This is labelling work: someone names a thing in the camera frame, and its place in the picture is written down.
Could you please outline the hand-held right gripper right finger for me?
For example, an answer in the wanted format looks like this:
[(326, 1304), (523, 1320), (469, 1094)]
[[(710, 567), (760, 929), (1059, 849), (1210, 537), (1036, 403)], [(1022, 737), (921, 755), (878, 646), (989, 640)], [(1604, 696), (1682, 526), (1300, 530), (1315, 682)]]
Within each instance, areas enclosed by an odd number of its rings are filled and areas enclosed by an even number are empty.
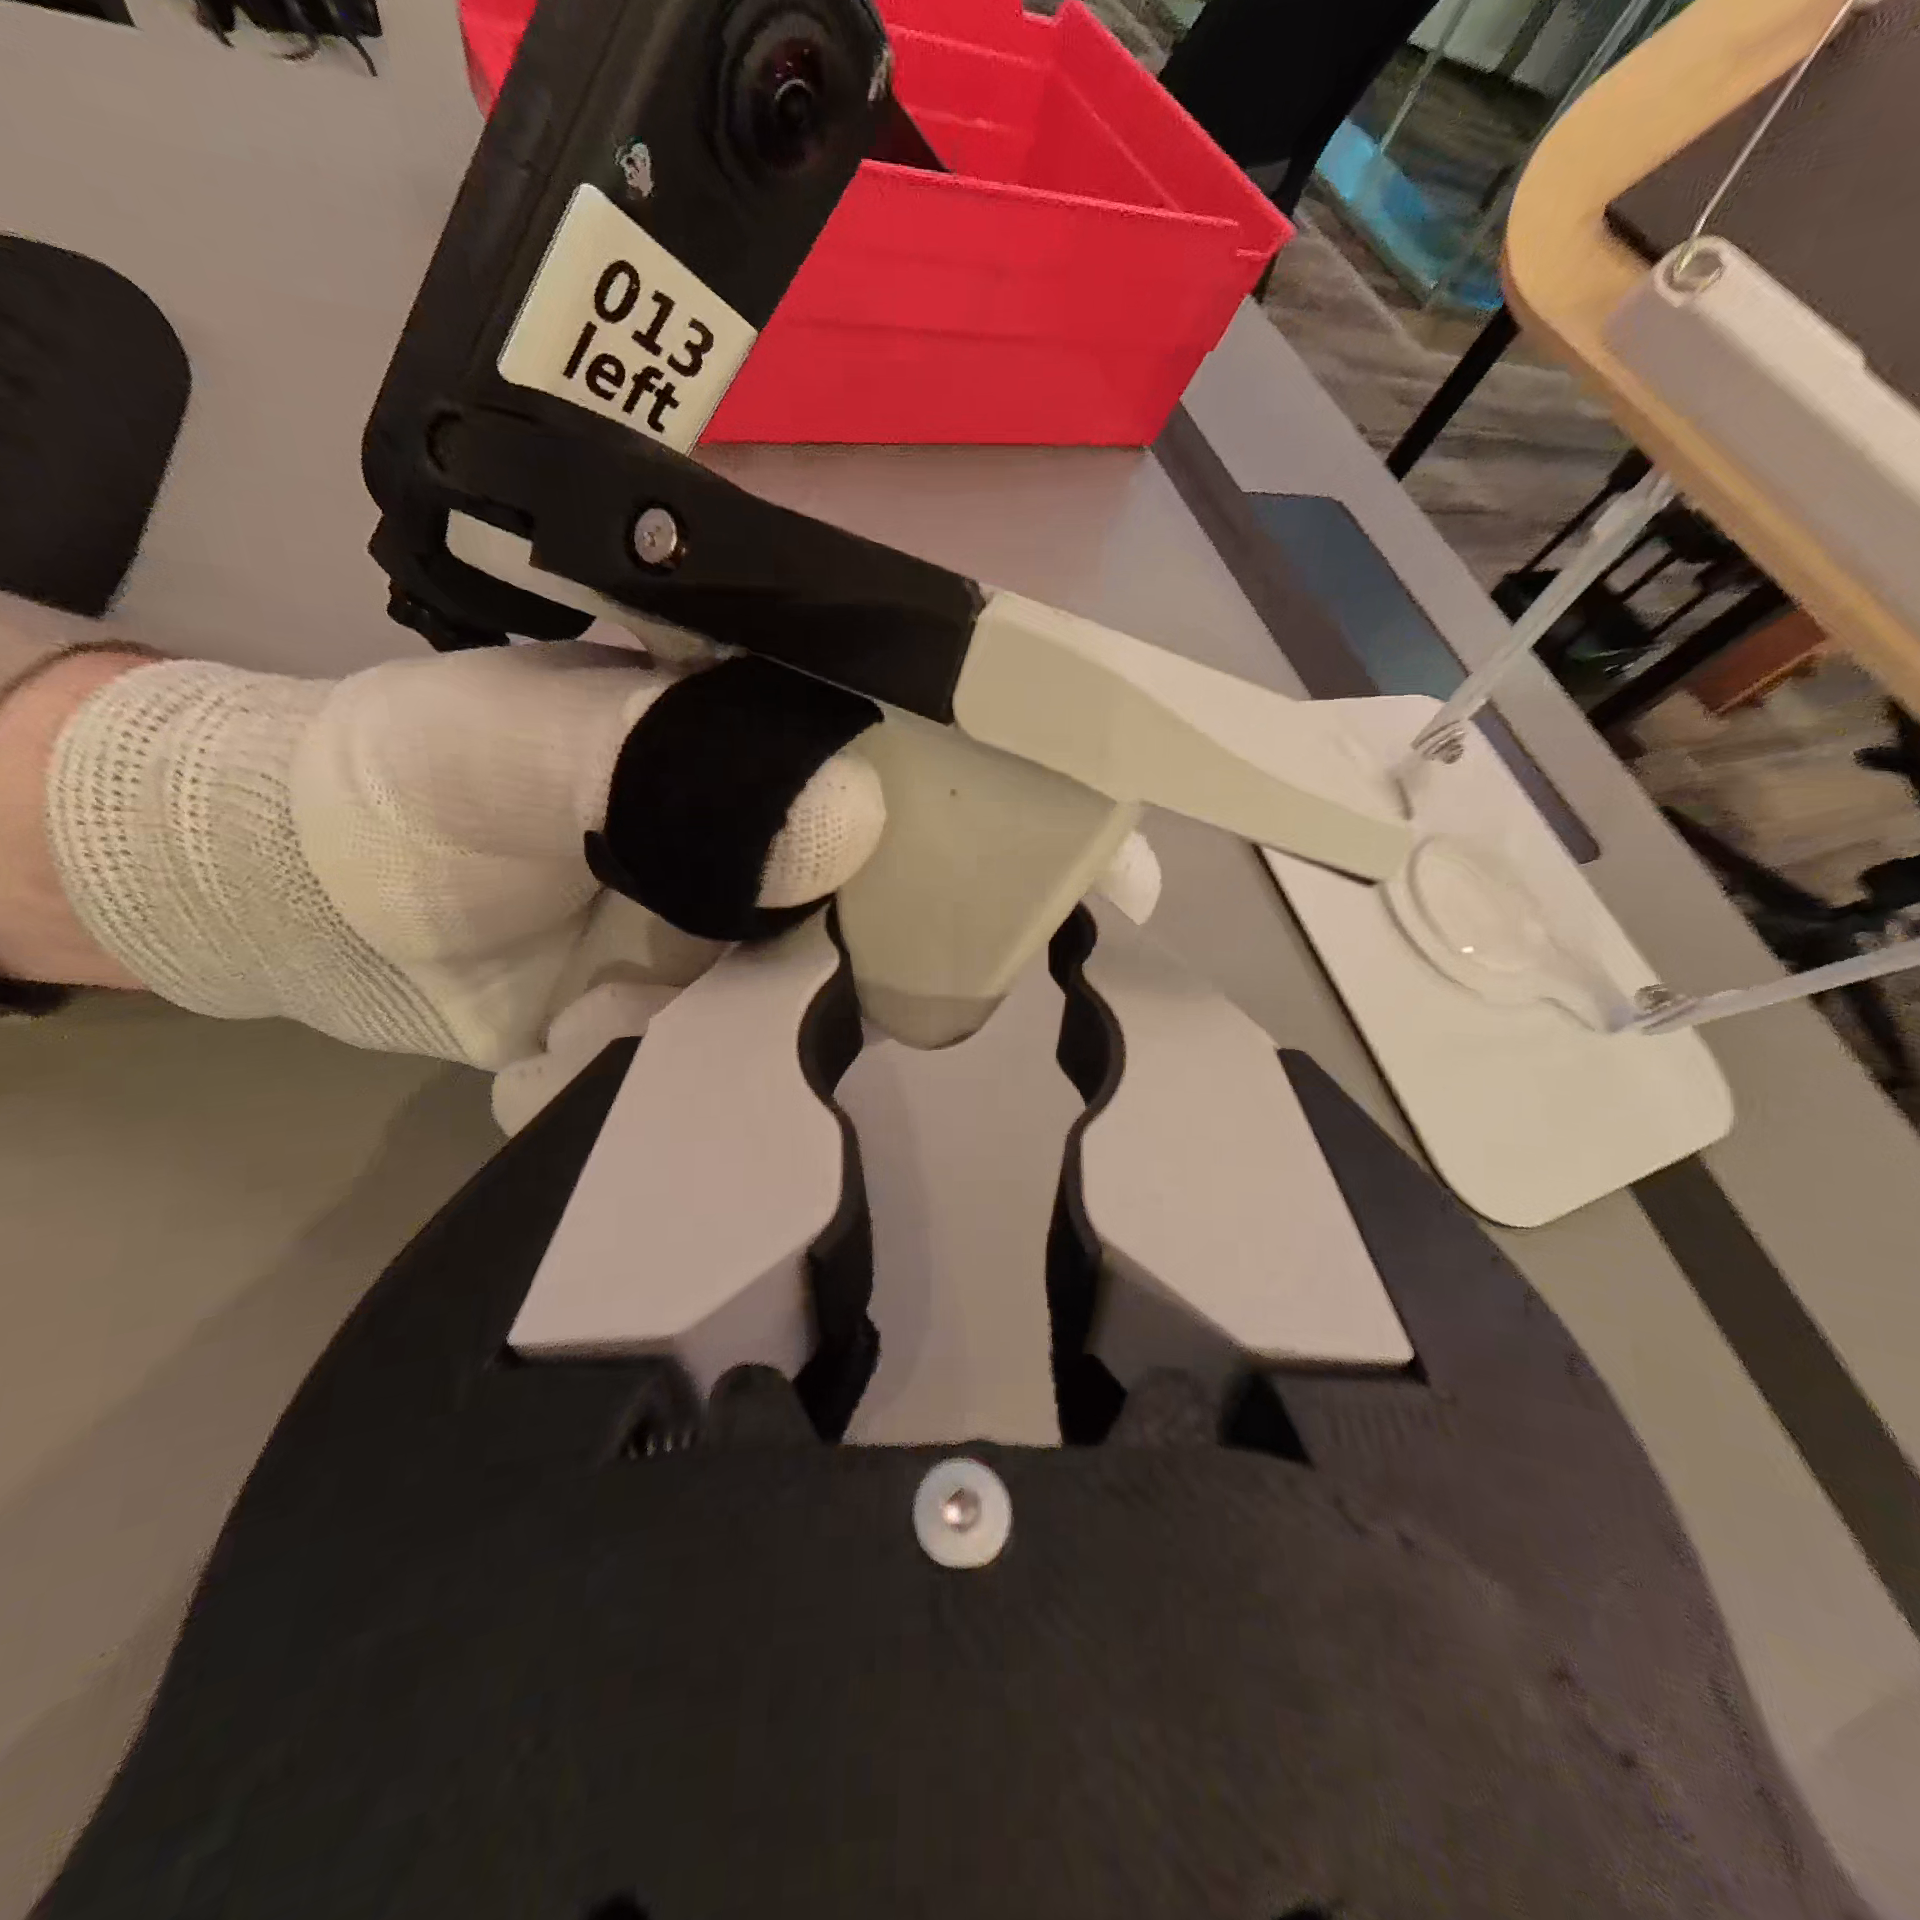
[(1102, 1441), (1153, 1376), (1182, 1376), (1224, 1437), (1274, 1448), (1276, 1376), (1413, 1374), (1281, 1043), (1113, 905), (1075, 910), (1049, 975), (1084, 1101), (1049, 1218), (1060, 1437)]

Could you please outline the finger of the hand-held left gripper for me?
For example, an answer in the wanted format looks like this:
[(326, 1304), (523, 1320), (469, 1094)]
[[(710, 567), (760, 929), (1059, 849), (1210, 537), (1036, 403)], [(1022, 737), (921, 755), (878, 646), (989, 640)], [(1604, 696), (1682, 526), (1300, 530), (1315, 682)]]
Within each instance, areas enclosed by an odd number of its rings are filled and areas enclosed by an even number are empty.
[(1417, 840), (1380, 765), (1324, 706), (1018, 592), (987, 594), (950, 714), (1106, 799), (1355, 880), (1393, 880)]

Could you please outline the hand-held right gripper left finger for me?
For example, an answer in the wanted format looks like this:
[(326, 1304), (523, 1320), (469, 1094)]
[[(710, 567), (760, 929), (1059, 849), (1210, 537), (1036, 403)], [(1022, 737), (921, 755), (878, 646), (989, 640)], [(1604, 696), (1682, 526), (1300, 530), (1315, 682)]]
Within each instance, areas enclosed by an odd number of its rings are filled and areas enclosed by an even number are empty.
[(878, 1366), (873, 1214), (837, 1090), (866, 1042), (830, 910), (656, 1015), (513, 1320), (523, 1359), (779, 1370), (844, 1437)]

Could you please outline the red plastic bin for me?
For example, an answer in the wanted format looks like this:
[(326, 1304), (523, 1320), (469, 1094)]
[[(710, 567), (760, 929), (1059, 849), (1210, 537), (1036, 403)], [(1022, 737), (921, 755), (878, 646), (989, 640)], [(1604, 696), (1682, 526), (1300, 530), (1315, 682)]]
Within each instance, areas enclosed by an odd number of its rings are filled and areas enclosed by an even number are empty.
[(1290, 224), (1084, 3), (460, 3), (392, 370), (721, 446), (1150, 443)]

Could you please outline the person's left forearm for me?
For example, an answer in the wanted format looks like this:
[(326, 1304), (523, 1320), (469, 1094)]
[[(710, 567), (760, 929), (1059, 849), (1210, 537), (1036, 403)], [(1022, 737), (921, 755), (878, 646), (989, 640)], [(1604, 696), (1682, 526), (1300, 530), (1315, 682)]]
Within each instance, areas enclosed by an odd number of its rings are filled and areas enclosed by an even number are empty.
[(3, 974), (33, 989), (140, 991), (96, 946), (58, 873), (45, 785), (67, 722), (125, 671), (161, 659), (82, 622), (4, 594), (3, 602)]

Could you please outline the person's left hand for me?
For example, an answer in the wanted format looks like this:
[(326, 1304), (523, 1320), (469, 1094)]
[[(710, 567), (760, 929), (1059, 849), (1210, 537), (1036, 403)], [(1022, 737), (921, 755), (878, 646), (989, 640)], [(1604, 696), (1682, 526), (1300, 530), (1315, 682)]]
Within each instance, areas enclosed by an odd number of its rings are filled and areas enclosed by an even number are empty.
[(412, 657), (348, 679), (142, 665), (67, 722), (45, 825), (72, 910), (140, 989), (492, 1071), (517, 1134), (722, 947), (589, 869), (641, 776), (625, 878), (717, 880), (808, 914), (878, 851), (858, 733), (760, 735), (740, 685), (592, 642)]

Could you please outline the clear acrylic rod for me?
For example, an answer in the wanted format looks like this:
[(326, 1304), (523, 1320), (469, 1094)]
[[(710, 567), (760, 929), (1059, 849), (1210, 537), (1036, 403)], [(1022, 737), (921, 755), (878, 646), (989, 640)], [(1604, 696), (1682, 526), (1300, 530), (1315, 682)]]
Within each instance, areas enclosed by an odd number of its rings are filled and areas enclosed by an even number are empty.
[(1553, 625), (1625, 557), (1673, 495), (1673, 480), (1651, 466), (1632, 487), (1609, 493), (1589, 517), (1568, 562), (1550, 576), (1548, 586), (1508, 624), (1497, 648), (1464, 679), (1394, 760), (1393, 776), (1411, 818), (1417, 816), (1432, 778), (1461, 762), (1480, 710), (1492, 702), (1508, 671), (1539, 650)]
[(1616, 1034), (1670, 1034), (1702, 1023), (1734, 1016), (1750, 1016), (1779, 1005), (1811, 1000), (1853, 986), (1874, 984), (1888, 975), (1918, 969), (1918, 938), (1902, 938), (1874, 951), (1787, 974), (1746, 989), (1726, 989), (1701, 995), (1662, 995), (1645, 989), (1640, 1009), (1620, 1015), (1606, 1030)]

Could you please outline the black quilted pad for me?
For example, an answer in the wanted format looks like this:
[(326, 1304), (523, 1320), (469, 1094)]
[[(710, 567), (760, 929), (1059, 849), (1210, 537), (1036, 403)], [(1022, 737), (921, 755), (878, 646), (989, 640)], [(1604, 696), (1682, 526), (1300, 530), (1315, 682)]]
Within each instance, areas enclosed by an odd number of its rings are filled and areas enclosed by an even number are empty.
[(193, 370), (128, 277), (3, 237), (3, 586), (104, 616), (173, 459)]

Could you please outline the black office chair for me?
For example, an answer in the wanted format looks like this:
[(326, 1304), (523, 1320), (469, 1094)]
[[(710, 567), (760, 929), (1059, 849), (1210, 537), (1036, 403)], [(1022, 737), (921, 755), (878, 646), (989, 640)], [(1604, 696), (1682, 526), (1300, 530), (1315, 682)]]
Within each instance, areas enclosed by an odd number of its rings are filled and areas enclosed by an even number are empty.
[(1160, 67), (1189, 111), (1266, 195), (1293, 214), (1338, 127), (1432, 1), (1206, 1)]

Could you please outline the wooden board with black panel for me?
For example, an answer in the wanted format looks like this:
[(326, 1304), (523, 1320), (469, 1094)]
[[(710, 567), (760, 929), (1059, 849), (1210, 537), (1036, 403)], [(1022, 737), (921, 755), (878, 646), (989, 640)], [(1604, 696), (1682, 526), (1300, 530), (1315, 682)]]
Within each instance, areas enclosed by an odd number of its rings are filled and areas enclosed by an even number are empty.
[(1886, 608), (1789, 512), (1784, 481), (1740, 463), (1632, 371), (1604, 328), (1645, 277), (1604, 210), (1692, 138), (1809, 57), (1840, 3), (1699, 1), (1595, 80), (1523, 168), (1505, 227), (1507, 305), (1668, 473), (1682, 497), (1740, 542), (1827, 640), (1916, 713), (1916, 625)]

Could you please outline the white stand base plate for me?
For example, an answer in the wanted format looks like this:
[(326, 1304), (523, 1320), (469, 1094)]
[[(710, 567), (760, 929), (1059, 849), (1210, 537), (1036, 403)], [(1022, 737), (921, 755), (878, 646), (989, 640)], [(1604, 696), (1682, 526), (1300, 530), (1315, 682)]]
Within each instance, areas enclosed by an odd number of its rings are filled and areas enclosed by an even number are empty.
[(1489, 735), (1411, 765), (1438, 709), (1308, 709), (1365, 798), (1398, 802), (1403, 874), (1265, 861), (1445, 1184), (1497, 1225), (1540, 1227), (1726, 1137), (1734, 1094), (1701, 1034), (1640, 1030), (1656, 966)]

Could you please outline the white bracket bar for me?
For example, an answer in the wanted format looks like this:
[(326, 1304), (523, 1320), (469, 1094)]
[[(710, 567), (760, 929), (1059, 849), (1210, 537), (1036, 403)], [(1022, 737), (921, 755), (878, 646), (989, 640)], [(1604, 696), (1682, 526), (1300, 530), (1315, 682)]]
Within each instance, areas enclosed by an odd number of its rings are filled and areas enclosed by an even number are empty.
[(1670, 250), (1601, 335), (1729, 463), (1827, 539), (1916, 539), (1916, 402), (1738, 246)]

